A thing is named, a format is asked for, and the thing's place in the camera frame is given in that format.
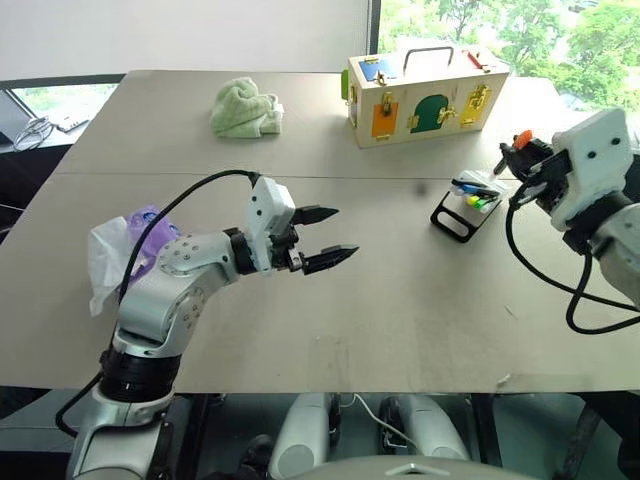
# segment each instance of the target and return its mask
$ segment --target pen holder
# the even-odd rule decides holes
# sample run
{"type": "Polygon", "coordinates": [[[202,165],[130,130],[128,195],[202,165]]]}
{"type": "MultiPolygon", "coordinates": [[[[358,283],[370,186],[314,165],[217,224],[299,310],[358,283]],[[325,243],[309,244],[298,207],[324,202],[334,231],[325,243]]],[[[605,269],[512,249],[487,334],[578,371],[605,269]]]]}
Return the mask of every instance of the pen holder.
{"type": "Polygon", "coordinates": [[[464,170],[431,214],[431,223],[461,243],[468,242],[493,213],[509,188],[480,170],[464,170]]]}

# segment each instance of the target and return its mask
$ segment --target wooden toolbox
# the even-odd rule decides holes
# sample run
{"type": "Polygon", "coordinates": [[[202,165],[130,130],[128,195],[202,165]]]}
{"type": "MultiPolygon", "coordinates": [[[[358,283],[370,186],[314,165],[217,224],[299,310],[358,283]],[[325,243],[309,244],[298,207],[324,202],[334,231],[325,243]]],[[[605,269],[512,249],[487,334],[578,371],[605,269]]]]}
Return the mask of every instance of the wooden toolbox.
{"type": "Polygon", "coordinates": [[[358,145],[374,147],[481,130],[508,75],[482,48],[351,57],[343,96],[358,145]]]}

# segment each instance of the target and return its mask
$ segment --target floor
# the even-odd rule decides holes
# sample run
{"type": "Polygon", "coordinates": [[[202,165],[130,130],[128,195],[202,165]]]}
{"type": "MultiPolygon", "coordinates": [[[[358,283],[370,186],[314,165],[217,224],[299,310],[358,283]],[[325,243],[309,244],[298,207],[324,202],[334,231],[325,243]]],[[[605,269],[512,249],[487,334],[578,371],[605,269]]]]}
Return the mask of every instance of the floor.
{"type": "MultiPolygon", "coordinates": [[[[0,421],[0,450],[70,452],[72,441],[57,431],[53,417],[71,391],[52,391],[0,421]]],[[[377,412],[384,394],[363,395],[377,412]]],[[[229,395],[212,408],[200,458],[199,478],[214,470],[233,471],[246,443],[260,433],[276,436],[295,395],[229,395]]],[[[478,460],[471,408],[464,395],[434,397],[447,411],[478,460]]],[[[343,395],[343,403],[351,396],[343,395]]],[[[550,479],[562,464],[567,440],[582,409],[581,399],[565,394],[504,396],[496,399],[495,417],[504,467],[533,478],[550,479]]],[[[83,403],[69,412],[77,426],[83,403]]],[[[376,454],[377,427],[359,404],[344,410],[342,435],[331,460],[376,454]]],[[[623,480],[616,467],[619,437],[600,423],[591,443],[580,480],[623,480]]]]}

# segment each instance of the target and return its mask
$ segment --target window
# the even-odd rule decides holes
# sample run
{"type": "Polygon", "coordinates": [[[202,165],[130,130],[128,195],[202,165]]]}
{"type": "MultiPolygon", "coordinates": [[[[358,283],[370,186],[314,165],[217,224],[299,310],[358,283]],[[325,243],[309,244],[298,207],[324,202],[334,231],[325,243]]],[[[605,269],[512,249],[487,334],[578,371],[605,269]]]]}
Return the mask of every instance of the window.
{"type": "Polygon", "coordinates": [[[13,89],[22,102],[38,117],[52,122],[71,117],[92,119],[100,111],[117,84],[67,85],[59,87],[13,89]]]}
{"type": "Polygon", "coordinates": [[[574,110],[640,118],[636,0],[381,0],[379,52],[482,44],[514,74],[550,78],[574,110]]]}

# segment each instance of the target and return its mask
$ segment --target white tissue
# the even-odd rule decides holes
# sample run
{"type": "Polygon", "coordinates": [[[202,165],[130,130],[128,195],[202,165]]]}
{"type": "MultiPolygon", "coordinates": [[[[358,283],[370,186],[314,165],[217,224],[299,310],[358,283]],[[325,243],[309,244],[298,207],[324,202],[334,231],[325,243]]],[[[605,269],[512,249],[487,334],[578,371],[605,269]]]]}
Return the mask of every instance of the white tissue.
{"type": "Polygon", "coordinates": [[[112,218],[89,232],[89,278],[93,288],[89,311],[92,317],[102,313],[104,301],[122,282],[132,250],[124,217],[112,218]]]}

